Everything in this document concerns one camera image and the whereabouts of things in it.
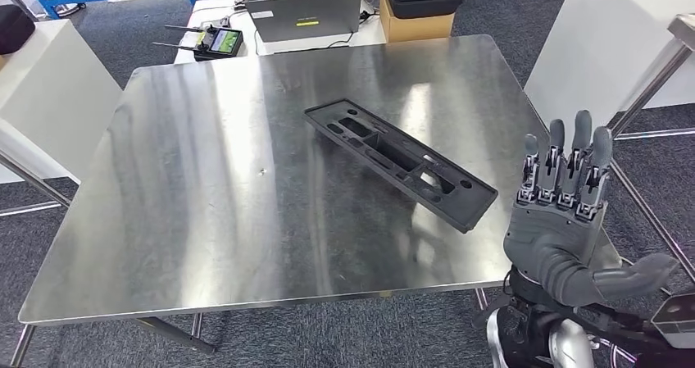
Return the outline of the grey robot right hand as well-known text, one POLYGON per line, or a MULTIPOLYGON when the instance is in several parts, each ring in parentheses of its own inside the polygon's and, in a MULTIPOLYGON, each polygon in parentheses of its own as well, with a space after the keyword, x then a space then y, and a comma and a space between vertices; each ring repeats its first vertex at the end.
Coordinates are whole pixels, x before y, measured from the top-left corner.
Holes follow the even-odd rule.
POLYGON ((534 135, 525 136, 523 176, 503 241, 508 259, 555 301, 569 307, 635 297, 663 287, 679 265, 664 253, 649 254, 630 266, 591 268, 607 207, 611 131, 593 127, 590 112, 580 110, 568 155, 565 141, 560 119, 550 124, 545 151, 540 151, 534 135))

